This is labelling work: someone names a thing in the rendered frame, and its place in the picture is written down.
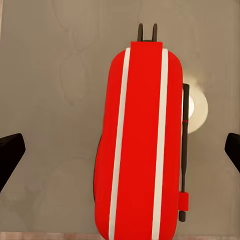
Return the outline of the radio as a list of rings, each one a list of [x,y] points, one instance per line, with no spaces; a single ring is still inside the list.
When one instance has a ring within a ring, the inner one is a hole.
[[[185,192],[190,85],[178,57],[157,42],[137,41],[112,61],[93,197],[105,240],[172,240],[186,221]],[[180,181],[180,153],[182,184]]]

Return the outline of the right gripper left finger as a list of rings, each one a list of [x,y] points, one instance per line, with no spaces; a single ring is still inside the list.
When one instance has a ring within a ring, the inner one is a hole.
[[[0,192],[26,151],[21,133],[0,138]]]

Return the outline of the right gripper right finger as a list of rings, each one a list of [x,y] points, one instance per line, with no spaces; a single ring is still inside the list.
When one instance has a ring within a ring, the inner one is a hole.
[[[229,133],[224,150],[240,172],[240,134]]]

